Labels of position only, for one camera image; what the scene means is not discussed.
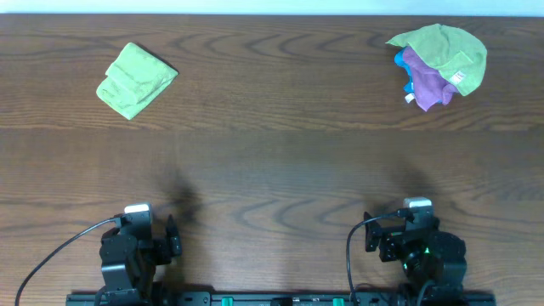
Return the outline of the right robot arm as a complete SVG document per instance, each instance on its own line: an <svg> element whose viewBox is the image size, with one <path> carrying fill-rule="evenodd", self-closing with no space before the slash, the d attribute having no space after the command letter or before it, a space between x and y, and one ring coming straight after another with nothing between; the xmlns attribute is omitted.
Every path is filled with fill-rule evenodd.
<svg viewBox="0 0 544 306"><path fill-rule="evenodd" d="M382 227L381 218L398 217L402 225ZM373 217L364 214L365 250L379 251L382 262L401 262L408 283L397 298L404 305L462 303L462 281L467 271L466 244L439 230L432 210L401 208Z"/></svg>

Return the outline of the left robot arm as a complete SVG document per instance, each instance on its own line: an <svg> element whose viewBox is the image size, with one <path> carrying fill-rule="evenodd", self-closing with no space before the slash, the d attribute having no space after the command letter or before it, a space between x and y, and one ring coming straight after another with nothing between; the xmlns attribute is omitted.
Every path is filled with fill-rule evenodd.
<svg viewBox="0 0 544 306"><path fill-rule="evenodd" d="M174 305L166 287L154 281L156 268L170 264L182 254L178 227L172 216L165 235L152 235L149 212L124 213L114 217L116 227L103 234L99 255L105 285L95 294L100 305Z"/></svg>

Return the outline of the green microfiber cloth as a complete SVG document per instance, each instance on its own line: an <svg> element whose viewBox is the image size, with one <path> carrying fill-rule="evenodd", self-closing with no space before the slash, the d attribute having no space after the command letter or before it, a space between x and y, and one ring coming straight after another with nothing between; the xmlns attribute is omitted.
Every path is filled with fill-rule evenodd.
<svg viewBox="0 0 544 306"><path fill-rule="evenodd" d="M487 49L477 37L461 28L426 25L396 35L387 44L411 47L427 66L438 71L463 96L475 91L484 79Z"/></svg>

